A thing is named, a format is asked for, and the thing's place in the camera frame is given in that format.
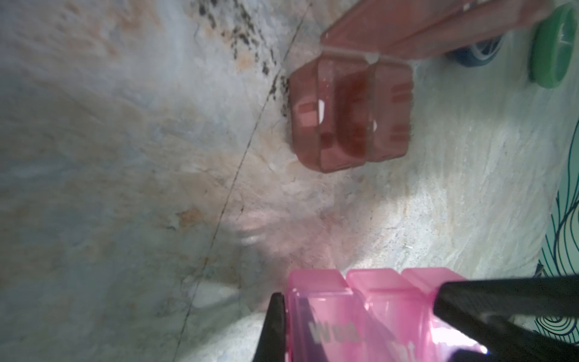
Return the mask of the dark red two-compartment pillbox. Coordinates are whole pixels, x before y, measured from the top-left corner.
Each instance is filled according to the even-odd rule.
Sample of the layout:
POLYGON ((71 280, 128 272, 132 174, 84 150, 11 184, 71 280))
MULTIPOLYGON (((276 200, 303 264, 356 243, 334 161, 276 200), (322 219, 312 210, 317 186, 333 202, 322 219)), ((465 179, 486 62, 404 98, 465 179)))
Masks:
POLYGON ((289 77, 293 149, 332 173, 404 156, 413 69, 535 24, 551 1, 360 1, 321 36, 323 52, 289 77))

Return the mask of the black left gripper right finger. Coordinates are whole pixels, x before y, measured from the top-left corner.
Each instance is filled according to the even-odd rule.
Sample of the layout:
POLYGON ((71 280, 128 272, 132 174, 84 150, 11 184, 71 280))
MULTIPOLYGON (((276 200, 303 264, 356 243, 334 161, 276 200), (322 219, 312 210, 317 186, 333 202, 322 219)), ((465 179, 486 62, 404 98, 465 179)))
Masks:
POLYGON ((578 317, 578 277, 516 278, 444 283, 434 314, 487 348, 459 349, 451 361, 576 361, 578 348, 510 322, 516 315, 578 317))

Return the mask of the pink three-compartment pillbox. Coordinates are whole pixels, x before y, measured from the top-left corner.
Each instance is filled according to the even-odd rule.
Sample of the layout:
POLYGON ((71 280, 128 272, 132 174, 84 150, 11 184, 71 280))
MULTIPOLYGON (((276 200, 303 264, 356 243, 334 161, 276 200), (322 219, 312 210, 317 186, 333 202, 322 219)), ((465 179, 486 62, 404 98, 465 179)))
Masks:
POLYGON ((288 361, 447 361, 485 346, 436 317, 447 268, 300 269, 285 293, 288 361))

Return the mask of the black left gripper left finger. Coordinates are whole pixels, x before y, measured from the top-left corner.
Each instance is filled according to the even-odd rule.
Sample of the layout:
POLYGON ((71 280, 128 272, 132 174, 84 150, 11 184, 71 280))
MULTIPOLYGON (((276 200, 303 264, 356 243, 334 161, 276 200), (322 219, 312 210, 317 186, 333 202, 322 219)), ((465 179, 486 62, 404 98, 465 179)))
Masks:
POLYGON ((271 295, 265 321, 252 362, 284 362, 286 355, 286 308, 282 293, 271 295))

